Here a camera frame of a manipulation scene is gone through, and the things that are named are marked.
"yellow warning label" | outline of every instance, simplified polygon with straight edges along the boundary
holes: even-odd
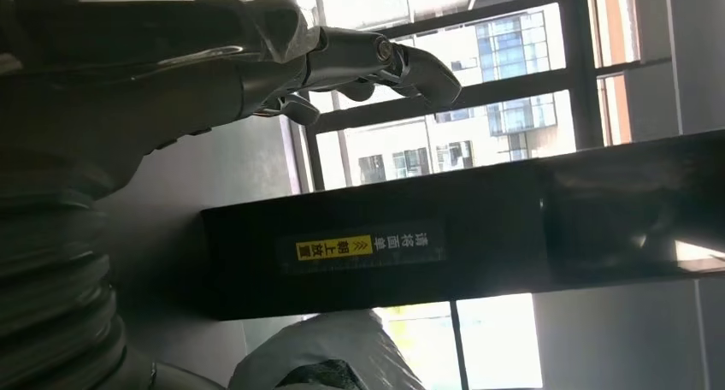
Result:
[[[297,260],[301,262],[373,254],[373,240],[369,234],[341,239],[301,242],[297,243],[296,246]]]

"robotic hand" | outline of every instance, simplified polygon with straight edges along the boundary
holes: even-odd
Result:
[[[220,388],[126,347],[92,201],[179,137],[312,123],[295,92],[373,84],[461,89],[424,51],[309,27],[294,0],[0,0],[0,388]]]

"black metal beam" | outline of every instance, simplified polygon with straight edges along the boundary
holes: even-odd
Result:
[[[496,80],[464,87],[458,100],[453,105],[444,108],[432,108],[422,97],[407,97],[328,112],[320,116],[315,124],[315,130],[318,133],[325,133],[351,127],[401,121],[416,116],[431,115],[436,112],[472,108],[490,103],[563,91],[569,89],[570,84],[569,73],[566,69]]]
[[[461,335],[461,317],[458,314],[456,300],[448,302],[451,307],[451,325],[453,339],[456,342],[456,356],[458,357],[458,374],[461,376],[461,390],[469,390],[469,373],[466,370],[466,357],[463,354],[463,336]]]
[[[601,66],[604,60],[604,53],[602,52],[602,34],[599,32],[599,6],[597,0],[587,0],[591,9],[589,11],[590,21],[592,24],[592,33],[594,34],[594,66]]]
[[[564,55],[572,72],[569,90],[576,149],[604,146],[594,66],[594,44],[588,0],[560,0]]]
[[[320,25],[326,26],[327,25],[327,14],[325,14],[325,0],[315,0],[315,4],[317,5],[317,14],[319,15],[319,21]],[[333,109],[340,109],[339,106],[339,92],[332,91],[330,92],[330,95],[333,100]],[[345,137],[345,132],[338,132],[338,142],[339,142],[339,148],[340,148],[340,157],[342,159],[342,171],[345,175],[345,185],[346,186],[352,186],[352,178],[350,174],[350,155],[347,151],[347,138]],[[321,174],[322,172],[322,165],[321,161],[317,160],[315,161],[315,168],[318,170],[318,173]],[[316,191],[324,190],[323,188],[318,189],[315,188]]]
[[[609,67],[597,68],[597,70],[595,72],[597,74],[597,78],[602,79],[602,78],[608,78],[610,76],[617,76],[619,74],[622,74],[624,71],[631,71],[633,69],[653,67],[655,65],[660,65],[660,64],[668,63],[668,62],[672,62],[672,58],[670,56],[666,56],[664,58],[653,59],[653,60],[650,60],[647,62],[632,61],[632,62],[617,63],[616,65],[610,65]]]
[[[231,320],[725,272],[716,255],[683,260],[675,248],[725,251],[723,154],[725,131],[715,131],[205,210],[219,299],[208,302]],[[663,211],[666,220],[651,219]],[[387,247],[368,262],[324,258],[306,267],[313,273],[285,271],[299,265],[297,242],[372,238],[418,221],[437,232],[438,261],[403,261],[405,251]],[[249,294],[260,280],[274,288]]]
[[[304,138],[307,141],[307,152],[309,155],[309,168],[312,169],[312,187],[315,192],[325,190],[325,178],[322,174],[322,161],[320,159],[320,146],[317,144],[317,132],[306,127]]]
[[[413,35],[415,33],[424,33],[435,29],[462,25],[472,21],[485,20],[516,11],[523,11],[524,9],[532,9],[549,3],[555,3],[556,1],[557,0],[514,0],[505,3],[496,3],[486,7],[456,12],[454,14],[444,16],[437,16],[435,18],[412,22],[410,24],[403,24],[397,27],[380,29],[376,30],[376,32],[382,33],[388,38],[400,38]]]

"gray wall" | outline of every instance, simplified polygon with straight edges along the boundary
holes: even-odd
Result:
[[[541,293],[534,308],[546,390],[705,389],[691,281]]]
[[[668,0],[636,0],[640,58],[645,64],[672,56]],[[671,63],[624,73],[632,141],[669,138],[680,133]]]
[[[725,388],[725,279],[698,281],[710,389]]]
[[[253,118],[152,153],[100,201],[109,228],[98,248],[111,256],[131,344],[226,385],[246,354],[244,328],[196,310],[206,263],[198,212],[290,189],[280,121]]]
[[[669,0],[683,133],[725,125],[725,0]]]

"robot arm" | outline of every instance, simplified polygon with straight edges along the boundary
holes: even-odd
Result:
[[[308,27],[294,0],[0,0],[0,26],[0,161],[44,171],[12,184],[30,193],[101,198],[144,155],[250,115],[313,123],[295,92],[360,101],[381,84],[446,105],[461,90],[429,53]]]

